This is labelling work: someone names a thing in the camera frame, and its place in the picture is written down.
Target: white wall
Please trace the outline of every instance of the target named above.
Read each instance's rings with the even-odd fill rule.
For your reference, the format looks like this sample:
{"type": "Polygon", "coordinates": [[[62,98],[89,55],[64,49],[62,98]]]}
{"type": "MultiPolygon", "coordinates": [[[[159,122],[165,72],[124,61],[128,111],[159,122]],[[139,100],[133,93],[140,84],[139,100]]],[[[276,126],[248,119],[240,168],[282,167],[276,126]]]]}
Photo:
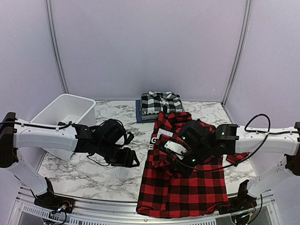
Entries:
{"type": "MultiPolygon", "coordinates": [[[[62,94],[49,38],[45,3],[2,0],[0,6],[0,120],[7,112],[30,120],[62,94]]],[[[41,149],[22,149],[36,166],[41,149]]],[[[20,182],[0,169],[0,225],[7,224],[20,182]]]]}
{"type": "MultiPolygon", "coordinates": [[[[300,121],[300,1],[254,0],[246,45],[228,104],[234,122],[246,124],[258,113],[271,118],[273,128],[300,121]]],[[[264,120],[254,126],[266,127],[264,120]]],[[[259,173],[281,155],[258,153],[259,173]]],[[[300,221],[300,178],[275,187],[284,225],[300,221]]]]}
{"type": "Polygon", "coordinates": [[[236,54],[245,0],[53,1],[70,93],[138,99],[173,90],[221,101],[236,54]]]}

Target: stack of folded clothes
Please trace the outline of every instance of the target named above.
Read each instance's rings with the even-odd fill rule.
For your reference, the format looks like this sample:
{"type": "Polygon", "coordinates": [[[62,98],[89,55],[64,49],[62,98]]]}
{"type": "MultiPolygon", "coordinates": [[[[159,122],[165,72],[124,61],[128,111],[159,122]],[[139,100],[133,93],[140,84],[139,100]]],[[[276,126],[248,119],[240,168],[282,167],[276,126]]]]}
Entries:
{"type": "Polygon", "coordinates": [[[160,112],[166,114],[184,112],[179,95],[173,92],[152,92],[144,93],[141,101],[136,101],[136,121],[155,122],[160,112]]]}

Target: red plaid fabric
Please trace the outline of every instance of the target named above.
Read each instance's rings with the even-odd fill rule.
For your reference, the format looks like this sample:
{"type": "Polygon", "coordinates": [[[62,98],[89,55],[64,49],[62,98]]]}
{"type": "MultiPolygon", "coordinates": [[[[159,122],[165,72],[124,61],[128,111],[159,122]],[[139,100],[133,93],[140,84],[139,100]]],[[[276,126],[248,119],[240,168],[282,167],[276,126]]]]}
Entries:
{"type": "Polygon", "coordinates": [[[228,155],[226,160],[230,162],[231,164],[238,164],[241,160],[246,158],[249,155],[248,152],[241,153],[241,154],[235,154],[233,156],[228,155]]]}
{"type": "MultiPolygon", "coordinates": [[[[142,176],[136,208],[139,214],[156,218],[197,217],[213,213],[219,205],[229,205],[223,170],[194,170],[189,178],[177,179],[172,168],[174,159],[159,149],[160,144],[168,140],[187,148],[177,134],[191,120],[188,112],[171,113],[168,117],[163,112],[159,114],[142,176]],[[156,139],[159,129],[172,132],[172,137],[160,135],[156,139]]],[[[199,123],[215,132],[214,126],[201,121],[199,123]]],[[[222,167],[222,158],[210,158],[208,162],[210,163],[196,168],[210,170],[222,167]]]]}

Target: white plastic bin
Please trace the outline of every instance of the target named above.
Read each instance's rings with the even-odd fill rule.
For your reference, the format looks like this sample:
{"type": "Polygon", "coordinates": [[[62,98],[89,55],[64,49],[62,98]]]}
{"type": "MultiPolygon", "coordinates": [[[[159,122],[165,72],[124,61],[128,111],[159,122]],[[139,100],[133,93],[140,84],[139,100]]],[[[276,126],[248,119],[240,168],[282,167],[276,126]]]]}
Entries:
{"type": "MultiPolygon", "coordinates": [[[[62,94],[43,109],[31,122],[57,125],[59,122],[84,124],[94,126],[96,124],[95,104],[93,99],[70,94],[62,94]]],[[[62,149],[44,148],[47,152],[58,158],[69,161],[73,152],[62,149]]]]}

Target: marble table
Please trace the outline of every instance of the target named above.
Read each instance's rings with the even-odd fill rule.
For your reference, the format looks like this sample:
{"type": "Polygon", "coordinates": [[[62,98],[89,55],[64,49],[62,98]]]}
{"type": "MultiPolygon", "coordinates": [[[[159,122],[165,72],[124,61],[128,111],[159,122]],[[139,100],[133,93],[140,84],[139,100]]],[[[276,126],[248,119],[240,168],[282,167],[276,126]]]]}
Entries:
{"type": "MultiPolygon", "coordinates": [[[[215,126],[230,123],[220,103],[188,101],[183,102],[183,106],[193,119],[201,119],[215,126]]],[[[136,123],[135,101],[98,101],[95,112],[97,124],[109,118],[118,119],[127,131],[135,135],[129,147],[136,151],[141,165],[135,168],[103,167],[87,159],[83,153],[75,153],[68,162],[47,153],[39,173],[50,179],[56,193],[101,200],[136,201],[154,123],[136,123]]],[[[105,164],[100,156],[94,155],[92,158],[105,164]]],[[[228,165],[225,158],[223,165],[228,165]]],[[[255,175],[248,160],[237,167],[225,169],[227,193],[237,193],[239,184],[255,175]]]]}

